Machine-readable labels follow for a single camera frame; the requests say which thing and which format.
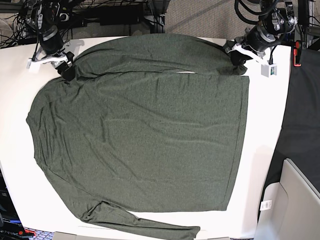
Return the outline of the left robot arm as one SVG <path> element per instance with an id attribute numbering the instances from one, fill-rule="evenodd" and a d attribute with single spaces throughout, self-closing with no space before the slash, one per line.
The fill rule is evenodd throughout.
<path id="1" fill-rule="evenodd" d="M 291 42 L 286 40 L 295 30 L 297 18 L 294 14 L 293 3 L 284 1 L 284 7 L 277 7 L 278 0 L 260 0 L 260 11 L 250 9 L 242 0 L 234 2 L 236 15 L 244 23 L 253 25 L 247 28 L 244 36 L 236 37 L 233 41 L 227 41 L 223 46 L 234 66 L 242 66 L 253 57 L 259 58 L 265 55 L 266 49 L 270 49 L 268 64 L 273 64 L 273 53 L 277 46 Z"/>

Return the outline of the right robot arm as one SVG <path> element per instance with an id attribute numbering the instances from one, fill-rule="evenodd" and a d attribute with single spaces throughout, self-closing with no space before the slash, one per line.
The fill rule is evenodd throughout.
<path id="1" fill-rule="evenodd" d="M 41 65 L 50 63 L 66 82 L 70 82 L 76 75 L 75 55 L 71 51 L 66 52 L 66 42 L 58 29 L 61 21 L 69 19 L 63 12 L 63 6 L 62 0 L 38 0 L 33 4 L 26 21 L 35 31 L 37 42 L 26 68 L 36 73 Z"/>

